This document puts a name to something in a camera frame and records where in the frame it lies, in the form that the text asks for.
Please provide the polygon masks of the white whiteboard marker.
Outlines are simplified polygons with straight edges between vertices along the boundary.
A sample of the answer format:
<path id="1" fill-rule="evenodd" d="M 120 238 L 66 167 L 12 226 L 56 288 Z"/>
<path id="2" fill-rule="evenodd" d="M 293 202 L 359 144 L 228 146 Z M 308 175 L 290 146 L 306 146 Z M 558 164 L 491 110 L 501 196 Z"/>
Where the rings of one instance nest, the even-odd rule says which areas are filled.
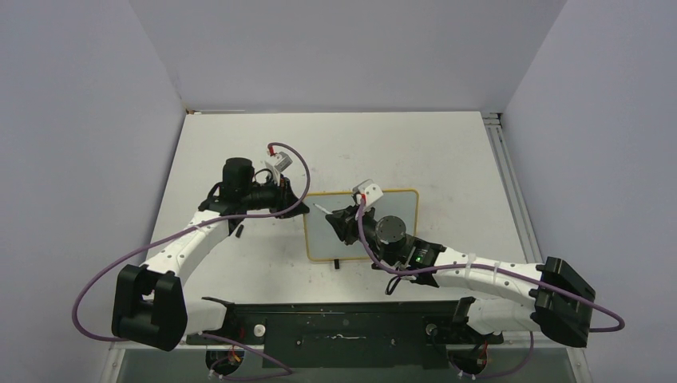
<path id="1" fill-rule="evenodd" d="M 323 207 L 323 206 L 321 206 L 317 203 L 314 203 L 313 206 L 316 207 L 318 210 L 320 210 L 325 215 L 331 215 L 332 214 L 332 211 L 328 210 L 327 208 L 325 208 L 325 207 Z"/>

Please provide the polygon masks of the yellow framed small whiteboard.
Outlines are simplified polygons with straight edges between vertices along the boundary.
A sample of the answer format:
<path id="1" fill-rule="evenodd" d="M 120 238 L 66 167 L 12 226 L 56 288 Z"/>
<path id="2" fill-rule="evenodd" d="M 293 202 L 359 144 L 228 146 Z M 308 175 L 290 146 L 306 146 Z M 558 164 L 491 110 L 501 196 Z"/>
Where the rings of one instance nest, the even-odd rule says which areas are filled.
<path id="1" fill-rule="evenodd" d="M 370 258 L 360 243 L 358 204 L 348 191 L 313 193 L 304 203 L 303 216 L 307 257 L 313 262 L 357 261 Z M 364 234 L 378 256 L 385 241 L 402 245 L 416 235 L 419 193 L 414 189 L 390 189 L 364 212 Z"/>

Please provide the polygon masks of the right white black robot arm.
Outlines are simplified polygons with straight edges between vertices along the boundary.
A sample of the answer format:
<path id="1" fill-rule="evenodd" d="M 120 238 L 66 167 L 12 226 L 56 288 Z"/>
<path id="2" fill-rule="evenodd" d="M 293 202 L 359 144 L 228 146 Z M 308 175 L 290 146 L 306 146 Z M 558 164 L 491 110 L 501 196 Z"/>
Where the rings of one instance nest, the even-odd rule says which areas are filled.
<path id="1" fill-rule="evenodd" d="M 353 204 L 323 213 L 322 226 L 347 246 L 358 245 L 371 266 L 433 288 L 479 292 L 467 311 L 453 317 L 454 336 L 471 342 L 480 334 L 537 330 L 562 345 L 584 348 L 594 332 L 593 287 L 566 261 L 508 263 L 426 241 L 406 232 L 394 215 L 380 219 L 365 195 Z"/>

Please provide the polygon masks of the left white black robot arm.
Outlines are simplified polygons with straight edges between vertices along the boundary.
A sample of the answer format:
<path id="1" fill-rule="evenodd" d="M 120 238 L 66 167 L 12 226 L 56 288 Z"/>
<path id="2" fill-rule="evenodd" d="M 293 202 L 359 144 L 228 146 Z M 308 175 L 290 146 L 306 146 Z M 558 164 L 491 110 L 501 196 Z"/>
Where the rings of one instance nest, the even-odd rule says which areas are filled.
<path id="1" fill-rule="evenodd" d="M 180 341 L 207 331 L 220 344 L 237 335 L 238 322 L 216 298 L 188 300 L 183 288 L 205 257 L 231 236 L 250 211 L 286 219 L 308 213 L 283 171 L 292 163 L 285 152 L 270 155 L 263 182 L 249 159 L 226 160 L 222 179 L 197 208 L 187 233 L 139 266 L 126 265 L 118 276 L 112 333 L 118 338 L 170 351 Z"/>

